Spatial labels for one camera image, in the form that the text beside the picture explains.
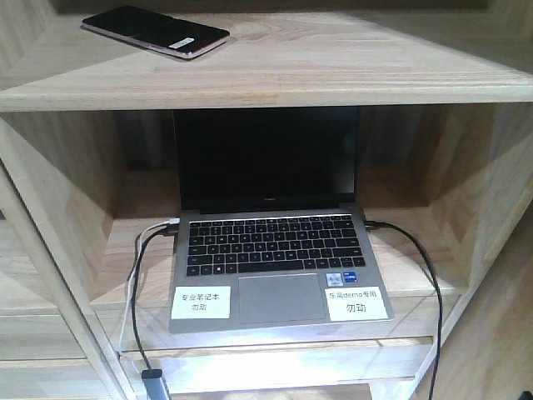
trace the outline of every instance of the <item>touchpad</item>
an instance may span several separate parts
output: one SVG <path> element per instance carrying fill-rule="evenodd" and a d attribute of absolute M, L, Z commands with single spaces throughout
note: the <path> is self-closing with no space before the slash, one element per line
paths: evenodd
<path fill-rule="evenodd" d="M 326 315 L 314 273 L 239 278 L 241 323 L 322 319 Z"/>

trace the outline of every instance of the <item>white cable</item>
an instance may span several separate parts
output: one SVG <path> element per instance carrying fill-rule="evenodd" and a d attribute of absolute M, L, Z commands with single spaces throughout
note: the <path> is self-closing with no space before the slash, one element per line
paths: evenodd
<path fill-rule="evenodd" d="M 146 235 L 148 231 L 151 231 L 155 228 L 159 228 L 163 226 L 177 225 L 179 223 L 180 223 L 180 218 L 172 218 L 172 219 L 167 219 L 166 221 L 163 221 L 163 222 L 154 223 L 150 227 L 147 227 L 146 229 L 144 229 L 138 236 L 138 240 L 135 246 L 135 251 L 136 251 L 135 261 L 133 265 L 137 264 L 139 254 L 141 253 L 141 246 L 144 243 L 144 235 Z M 118 354 L 120 355 L 120 357 L 125 357 L 125 358 L 130 358 L 122 350 L 122 341 L 124 340 L 124 333 L 126 332 L 127 315 L 129 314 L 130 307 L 132 305 L 133 275 L 134 273 L 132 273 L 127 279 L 126 302 L 124 303 L 124 311 L 122 312 L 122 325 L 120 328 L 120 336 L 118 337 L 118 345 L 117 345 Z"/>

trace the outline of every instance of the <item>white label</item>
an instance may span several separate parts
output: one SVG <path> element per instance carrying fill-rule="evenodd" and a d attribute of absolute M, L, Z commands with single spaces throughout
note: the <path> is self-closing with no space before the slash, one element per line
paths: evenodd
<path fill-rule="evenodd" d="M 387 319 L 379 287 L 325 289 L 332 321 Z"/>
<path fill-rule="evenodd" d="M 326 280 L 327 286 L 329 286 L 330 288 L 335 286 L 344 286 L 344 282 L 342 281 L 342 275 L 340 273 L 327 273 Z"/>
<path fill-rule="evenodd" d="M 230 317 L 231 286 L 176 287 L 171 319 Z"/>
<path fill-rule="evenodd" d="M 175 42 L 174 44 L 171 44 L 169 48 L 182 48 L 186 44 L 189 44 L 190 42 L 194 42 L 194 39 L 192 37 L 186 37 L 183 40 L 180 40 L 179 42 Z"/>

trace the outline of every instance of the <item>laptop screen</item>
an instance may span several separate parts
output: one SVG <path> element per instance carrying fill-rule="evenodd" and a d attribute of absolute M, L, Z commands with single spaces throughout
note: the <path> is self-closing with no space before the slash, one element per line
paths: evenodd
<path fill-rule="evenodd" d="M 183 209 L 336 207 L 355 199 L 356 107 L 174 112 Z"/>

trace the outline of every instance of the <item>cable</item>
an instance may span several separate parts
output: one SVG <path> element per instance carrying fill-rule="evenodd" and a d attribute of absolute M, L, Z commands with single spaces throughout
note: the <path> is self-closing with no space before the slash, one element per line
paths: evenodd
<path fill-rule="evenodd" d="M 399 233 L 404 234 L 407 236 L 416 246 L 416 249 L 420 252 L 422 255 L 422 258 L 424 259 L 424 262 L 426 263 L 427 269 L 431 275 L 431 280 L 433 281 L 433 287 L 436 291 L 436 298 L 439 302 L 439 320 L 437 323 L 437 332 L 436 332 L 436 354 L 435 354 L 435 363 L 433 365 L 433 373 L 431 375 L 431 384 L 430 384 L 430 391 L 428 400 L 431 400 L 433 398 L 433 389 L 435 388 L 435 380 L 436 380 L 436 372 L 439 368 L 439 360 L 441 359 L 441 345 L 442 345 L 442 295 L 441 295 L 441 289 L 439 288 L 439 283 L 436 280 L 436 273 L 435 268 L 433 267 L 433 263 L 431 262 L 429 256 L 427 255 L 426 251 L 420 245 L 418 240 L 414 236 L 412 236 L 407 231 L 404 231 L 400 227 L 397 227 L 396 225 L 393 225 L 388 222 L 378 222 L 378 221 L 365 221 L 365 227 L 369 228 L 390 228 L 394 229 L 395 231 L 398 231 Z"/>
<path fill-rule="evenodd" d="M 144 359 L 144 363 L 147 365 L 148 370 L 152 370 L 152 366 L 150 365 L 150 362 L 148 361 L 148 358 L 146 354 L 144 353 L 144 349 L 142 348 L 141 339 L 139 338 L 139 332 L 137 330 L 137 318 L 135 314 L 135 299 L 137 296 L 137 287 L 139 284 L 139 275 L 140 275 L 140 269 L 141 269 L 141 261 L 142 256 L 144 255 L 144 252 L 147 248 L 148 243 L 157 235 L 163 234 L 167 228 L 159 229 L 158 231 L 155 231 L 152 233 L 142 244 L 141 244 L 141 251 L 139 252 L 139 255 L 137 257 L 137 261 L 134 266 L 133 271 L 133 290 L 132 290 L 132 297 L 131 297 L 131 305 L 132 305 L 132 323 L 133 323 L 133 334 L 135 335 L 135 341 L 137 342 L 137 347 L 139 348 L 139 352 L 141 352 L 142 358 Z"/>
<path fill-rule="evenodd" d="M 136 238 L 136 244 L 135 244 L 135 261 L 133 263 L 133 267 L 130 271 L 130 273 L 127 275 L 127 290 L 126 290 L 126 299 L 124 302 L 124 311 L 122 312 L 122 325 L 120 328 L 120 335 L 118 336 L 118 355 L 120 357 L 128 357 L 122 350 L 122 342 L 124 340 L 124 335 L 126 333 L 126 324 L 127 324 L 127 315 L 129 312 L 129 309 L 131 307 L 131 297 L 132 297 L 132 286 L 133 286 L 133 279 L 132 275 L 135 270 L 135 266 L 137 265 L 137 260 L 139 258 L 139 254 L 141 252 L 141 246 L 144 241 L 144 235 L 147 234 L 147 232 L 151 231 L 152 229 L 159 228 L 159 227 L 171 227 L 171 226 L 179 226 L 180 218 L 171 218 L 167 219 L 166 221 L 158 222 L 150 227 L 147 227 L 144 229 Z"/>

